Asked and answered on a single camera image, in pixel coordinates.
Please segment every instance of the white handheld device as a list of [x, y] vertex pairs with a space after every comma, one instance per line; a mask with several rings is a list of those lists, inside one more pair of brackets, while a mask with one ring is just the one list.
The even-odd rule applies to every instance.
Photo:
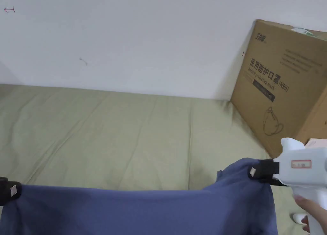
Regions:
[[[283, 138], [282, 154], [273, 161], [279, 163], [279, 173], [273, 178], [302, 196], [327, 209], [327, 148], [305, 149], [292, 138]], [[310, 234], [324, 235], [319, 223], [308, 214]]]

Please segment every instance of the blue t-shirt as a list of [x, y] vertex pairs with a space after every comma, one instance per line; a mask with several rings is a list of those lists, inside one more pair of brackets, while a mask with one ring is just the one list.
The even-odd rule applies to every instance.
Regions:
[[250, 180], [244, 158], [200, 191], [110, 191], [23, 185], [3, 207], [0, 234], [163, 235], [277, 233], [269, 184]]

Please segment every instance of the red arrow mark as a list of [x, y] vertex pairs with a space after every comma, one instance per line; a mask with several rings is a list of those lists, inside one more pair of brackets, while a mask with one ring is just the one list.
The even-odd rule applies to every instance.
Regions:
[[5, 11], [5, 12], [7, 12], [7, 11], [11, 11], [11, 10], [13, 10], [13, 11], [15, 12], [14, 7], [12, 7], [12, 9], [4, 8], [4, 11]]

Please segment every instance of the black clamp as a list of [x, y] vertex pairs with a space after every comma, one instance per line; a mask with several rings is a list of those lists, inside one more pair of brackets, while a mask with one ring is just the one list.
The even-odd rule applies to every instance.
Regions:
[[258, 164], [250, 166], [247, 175], [250, 179], [258, 180], [261, 183], [269, 183], [271, 185], [286, 186], [278, 179], [273, 178], [273, 174], [279, 173], [279, 162], [273, 159], [259, 160]]
[[0, 206], [16, 200], [22, 194], [22, 184], [16, 181], [8, 181], [5, 177], [0, 177]]

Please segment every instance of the green bedsheet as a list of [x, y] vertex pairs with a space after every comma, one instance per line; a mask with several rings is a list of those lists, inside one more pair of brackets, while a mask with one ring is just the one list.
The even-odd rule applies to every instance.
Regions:
[[[243, 157], [268, 158], [227, 101], [0, 85], [0, 176], [24, 184], [194, 190]], [[280, 234], [305, 234], [274, 187]]]

